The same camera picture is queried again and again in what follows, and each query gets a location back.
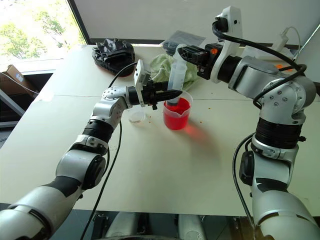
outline plastic bag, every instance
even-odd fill
[[[205,39],[205,37],[178,30],[161,44],[165,52],[168,55],[173,56],[179,44],[194,45],[198,47]]]

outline red liquid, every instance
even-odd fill
[[[164,102],[164,107],[181,115],[190,108],[190,103],[186,99],[180,97],[177,105],[170,106],[167,102]],[[189,113],[183,117],[173,117],[163,112],[164,124],[172,130],[183,129],[187,125],[188,117]]]

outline cardboard box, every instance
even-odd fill
[[[35,87],[25,79],[25,77],[19,72],[15,66],[9,65],[6,71],[3,71],[4,74],[10,76],[14,81],[17,83],[25,86],[26,88],[38,92]],[[29,94],[31,97],[35,98],[36,94],[23,88],[22,86],[18,85],[17,83],[13,82],[8,77],[0,74],[0,89],[4,91],[7,95],[15,95],[15,94]]]

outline white table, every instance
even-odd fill
[[[162,52],[152,47],[135,51],[146,61]],[[112,77],[95,66],[91,46],[69,55],[0,150],[0,202],[13,203],[54,179],[57,163],[82,132]],[[116,83],[129,86],[133,81],[127,77]],[[239,142],[255,131],[259,111],[223,82],[203,80],[189,92],[194,101],[184,130],[166,128],[161,103],[156,111],[146,107],[146,120],[139,124],[123,114],[121,149],[99,210],[245,215],[232,179],[232,156]],[[300,144],[289,187],[314,216],[320,216],[319,110],[317,101],[305,111],[302,133],[307,142]],[[109,143],[111,159],[118,135],[119,128]],[[87,190],[75,209],[92,209],[100,186]],[[251,206],[249,187],[240,187]]]

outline green cloth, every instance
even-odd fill
[[[151,78],[155,82],[169,81],[171,64],[174,62],[174,58],[168,54],[160,54],[156,56],[150,62]],[[193,83],[200,79],[197,75],[197,66],[187,62],[187,70],[185,72],[183,90],[187,90]]]

